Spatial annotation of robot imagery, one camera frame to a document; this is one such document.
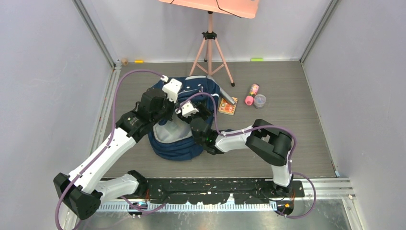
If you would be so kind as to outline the navy blue student backpack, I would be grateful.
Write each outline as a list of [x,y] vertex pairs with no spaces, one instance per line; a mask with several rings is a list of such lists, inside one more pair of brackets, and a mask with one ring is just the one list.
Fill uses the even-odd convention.
[[[191,99],[193,105],[202,104],[210,111],[210,115],[205,121],[211,125],[214,119],[214,108],[218,106],[220,98],[219,85],[205,75],[176,77],[175,79],[182,83],[176,107],[197,93],[205,92],[212,95],[215,103],[212,103],[207,95],[198,95]],[[188,161],[203,152],[203,147],[196,144],[193,139],[190,125],[178,118],[176,114],[173,114],[171,121],[161,120],[154,125],[153,130],[147,136],[155,154],[166,160]]]

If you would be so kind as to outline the pink highlighter marker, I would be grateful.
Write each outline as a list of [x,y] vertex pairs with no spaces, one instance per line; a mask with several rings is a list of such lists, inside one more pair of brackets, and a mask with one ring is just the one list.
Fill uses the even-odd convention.
[[247,96],[245,97],[245,100],[244,100],[246,105],[251,106],[251,105],[254,104],[254,98],[257,95],[258,91],[259,91],[259,85],[258,84],[252,84],[249,91],[248,91],[248,94],[247,94]]

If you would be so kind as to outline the clear small round container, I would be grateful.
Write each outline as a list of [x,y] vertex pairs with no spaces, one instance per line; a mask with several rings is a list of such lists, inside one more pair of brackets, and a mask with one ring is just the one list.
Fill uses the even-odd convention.
[[264,107],[265,103],[266,103],[266,97],[262,94],[257,94],[254,97],[254,107],[257,109],[261,109]]

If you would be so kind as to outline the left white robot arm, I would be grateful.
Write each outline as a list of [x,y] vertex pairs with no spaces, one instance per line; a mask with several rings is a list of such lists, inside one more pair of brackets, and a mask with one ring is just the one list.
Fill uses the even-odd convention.
[[80,219],[91,217],[99,206],[120,196],[142,198],[147,179],[132,170],[111,181],[101,181],[114,163],[161,120],[172,118],[178,94],[174,90],[148,89],[136,107],[121,115],[108,138],[68,175],[54,178],[58,197]]

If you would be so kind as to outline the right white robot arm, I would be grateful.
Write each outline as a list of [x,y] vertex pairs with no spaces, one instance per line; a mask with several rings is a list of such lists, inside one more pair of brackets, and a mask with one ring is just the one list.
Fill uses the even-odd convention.
[[193,119],[190,126],[195,143],[209,154],[250,149],[271,166],[271,192],[283,197],[292,191],[290,157],[295,143],[285,128],[276,127],[263,119],[255,120],[252,126],[245,129],[234,131],[217,132],[201,118]]

